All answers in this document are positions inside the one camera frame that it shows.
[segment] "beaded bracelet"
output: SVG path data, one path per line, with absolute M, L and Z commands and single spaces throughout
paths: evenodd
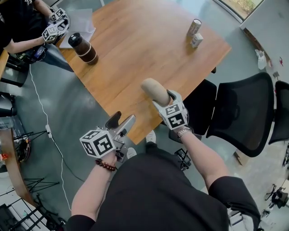
M 103 168 L 106 168 L 109 171 L 115 171 L 116 167 L 114 165 L 110 165 L 109 163 L 104 162 L 102 159 L 96 159 L 95 163 Z

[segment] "white cable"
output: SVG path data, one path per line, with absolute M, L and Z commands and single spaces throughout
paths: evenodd
M 29 71 L 30 71 L 32 83 L 33 83 L 33 85 L 34 85 L 34 87 L 35 87 L 35 92 L 36 92 L 36 94 L 37 94 L 37 96 L 38 96 L 38 100 L 39 100 L 39 102 L 40 102 L 40 104 L 41 104 L 41 106 L 42 106 L 42 111 L 44 112 L 44 114 L 46 115 L 46 118 L 47 118 L 47 124 L 46 124 L 46 125 L 49 125 L 49 124 L 48 124 L 48 115 L 47 115 L 46 112 L 44 111 L 43 104 L 42 104 L 41 101 L 40 101 L 40 97 L 39 97 L 39 95 L 38 95 L 38 92 L 37 92 L 37 89 L 36 89 L 36 85 L 35 85 L 35 83 L 34 83 L 34 81 L 33 81 L 33 75 L 32 75 L 32 73 L 31 73 L 31 65 L 29 65 Z M 53 140 L 53 143 L 54 143 L 55 146 L 57 147 L 57 149 L 58 149 L 58 151 L 59 151 L 59 153 L 61 154 L 61 157 L 62 157 L 62 160 L 61 160 L 62 189 L 63 189 L 64 196 L 65 196 L 65 199 L 66 199 L 67 204 L 68 204 L 68 208 L 69 208 L 69 210 L 71 211 L 71 208 L 70 208 L 70 205 L 69 205 L 67 196 L 66 196 L 66 192 L 65 192 L 65 190 L 64 190 L 64 180 L 63 180 L 63 178 L 62 178 L 62 173 L 63 173 L 63 155 L 62 155 L 62 152 L 60 151 L 59 147 L 57 146 L 55 140 L 54 140 L 53 138 L 51 138 L 51 139 Z

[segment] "white paper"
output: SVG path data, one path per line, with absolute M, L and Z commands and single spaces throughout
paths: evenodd
M 67 35 L 64 37 L 60 48 L 72 48 L 68 44 L 69 37 L 79 32 L 86 41 L 90 41 L 92 35 L 94 34 L 96 28 L 93 26 L 92 22 L 92 9 L 78 9 L 67 12 L 70 18 L 70 27 Z

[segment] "silver watch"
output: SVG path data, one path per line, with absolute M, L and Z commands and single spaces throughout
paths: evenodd
M 192 130 L 188 127 L 183 127 L 181 130 L 177 132 L 177 136 L 181 138 L 185 133 L 192 132 Z

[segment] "wooden desk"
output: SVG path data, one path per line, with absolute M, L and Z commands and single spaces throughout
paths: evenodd
M 97 30 L 90 42 L 99 55 L 95 66 L 85 64 L 72 49 L 61 49 L 110 116 L 117 111 L 122 120 L 136 116 L 128 134 L 135 144 L 161 122 L 140 88 L 144 79 L 154 78 L 186 98 L 231 49 L 203 24 L 204 40 L 194 50 L 186 33 L 195 18 L 168 0 L 115 0 L 93 13 Z
M 26 200 L 29 204 L 36 206 L 20 172 L 18 160 L 16 158 L 12 129 L 0 130 L 0 140 L 2 153 L 9 156 L 8 159 L 5 160 L 5 164 L 17 195 Z
M 0 79 L 2 78 L 2 74 L 4 72 L 8 58 L 9 58 L 8 52 L 6 50 L 3 50 L 2 54 L 0 55 Z

